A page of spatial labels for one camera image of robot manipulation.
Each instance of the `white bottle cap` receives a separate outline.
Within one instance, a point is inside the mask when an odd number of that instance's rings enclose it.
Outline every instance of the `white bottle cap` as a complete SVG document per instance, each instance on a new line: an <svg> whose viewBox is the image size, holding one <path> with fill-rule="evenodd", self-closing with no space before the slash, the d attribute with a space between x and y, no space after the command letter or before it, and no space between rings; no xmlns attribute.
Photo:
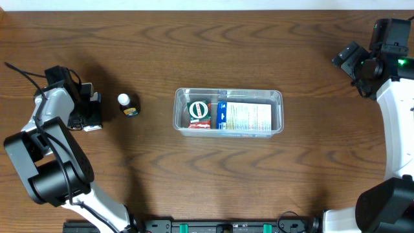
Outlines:
<svg viewBox="0 0 414 233"><path fill-rule="evenodd" d="M128 105L129 104L129 97L127 94L120 94L118 95L118 102L121 105Z"/></svg>

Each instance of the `red and green package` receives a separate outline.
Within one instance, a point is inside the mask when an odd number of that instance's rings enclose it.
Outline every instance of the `red and green package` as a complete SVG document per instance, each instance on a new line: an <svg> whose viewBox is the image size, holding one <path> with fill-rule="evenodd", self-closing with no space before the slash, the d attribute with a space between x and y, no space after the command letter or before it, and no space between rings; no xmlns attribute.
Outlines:
<svg viewBox="0 0 414 233"><path fill-rule="evenodd" d="M189 128L210 129L212 122L211 104L207 100L187 103L187 107L190 114Z"/></svg>

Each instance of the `white wall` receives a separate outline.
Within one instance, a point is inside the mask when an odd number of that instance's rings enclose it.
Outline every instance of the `white wall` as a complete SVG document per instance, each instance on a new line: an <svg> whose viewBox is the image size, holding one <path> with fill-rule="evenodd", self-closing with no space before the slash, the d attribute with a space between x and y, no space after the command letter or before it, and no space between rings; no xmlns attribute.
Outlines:
<svg viewBox="0 0 414 233"><path fill-rule="evenodd" d="M412 10L414 0L0 0L16 10Z"/></svg>

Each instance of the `green light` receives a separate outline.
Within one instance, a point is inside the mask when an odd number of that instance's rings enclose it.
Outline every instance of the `green light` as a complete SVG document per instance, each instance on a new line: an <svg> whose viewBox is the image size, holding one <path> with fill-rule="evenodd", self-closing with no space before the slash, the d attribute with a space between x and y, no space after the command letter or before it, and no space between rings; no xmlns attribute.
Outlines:
<svg viewBox="0 0 414 233"><path fill-rule="evenodd" d="M403 65L403 64L405 64L406 61L402 60L402 59L398 59L398 62L399 62L400 65Z"/></svg>

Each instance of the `green and white circular logo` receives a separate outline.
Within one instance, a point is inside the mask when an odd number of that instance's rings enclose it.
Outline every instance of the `green and white circular logo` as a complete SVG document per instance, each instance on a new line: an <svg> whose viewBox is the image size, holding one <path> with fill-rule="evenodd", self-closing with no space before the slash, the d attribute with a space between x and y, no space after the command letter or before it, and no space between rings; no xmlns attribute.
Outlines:
<svg viewBox="0 0 414 233"><path fill-rule="evenodd" d="M190 115L193 118L201 119L208 113L208 106L204 102L194 102L190 106Z"/></svg>

